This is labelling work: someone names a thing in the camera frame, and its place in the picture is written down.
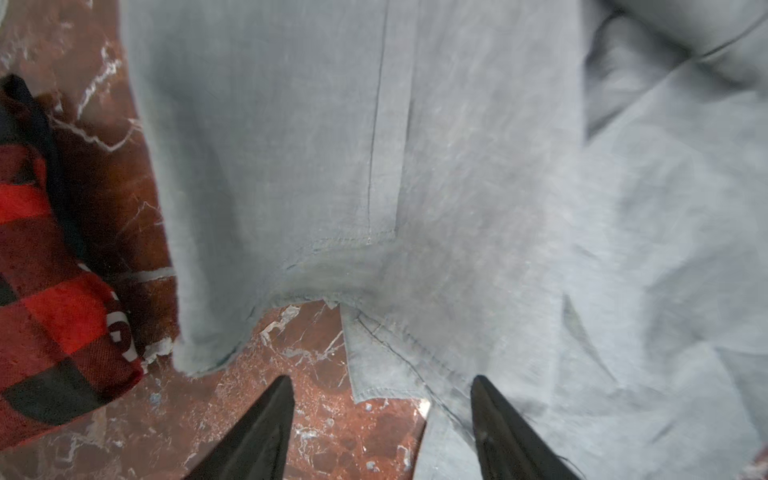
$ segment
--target marble floor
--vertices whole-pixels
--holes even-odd
[[[139,352],[162,354],[178,333],[175,276],[117,19],[116,0],[9,2],[0,74],[22,76],[49,112],[88,263]],[[353,404],[339,311],[322,302],[269,312],[225,372],[190,379],[164,355],[148,368],[123,398],[0,452],[0,478],[183,478],[280,374],[296,393],[286,478],[412,476],[419,400]]]

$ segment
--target black pointed object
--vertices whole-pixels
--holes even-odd
[[[579,480],[482,375],[472,383],[472,427],[484,480]]]
[[[290,378],[277,377],[187,479],[283,480],[293,405]]]

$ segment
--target red marble surface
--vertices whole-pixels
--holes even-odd
[[[22,76],[49,112],[90,266],[117,290],[141,352],[178,333],[175,277],[117,17],[116,0],[11,2],[0,75]],[[182,478],[286,373],[296,393],[287,478],[410,478],[418,401],[353,404],[338,310],[311,303],[273,322],[280,311],[226,372],[189,379],[160,357],[122,399],[0,452],[0,478]]]

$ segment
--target checkered cloth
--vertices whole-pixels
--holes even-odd
[[[36,148],[0,144],[0,449],[106,405],[142,375],[117,295],[70,253],[45,185]]]

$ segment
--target red plaid fabric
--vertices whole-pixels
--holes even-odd
[[[106,405],[142,375],[118,297],[69,253],[45,160],[0,145],[0,449]]]

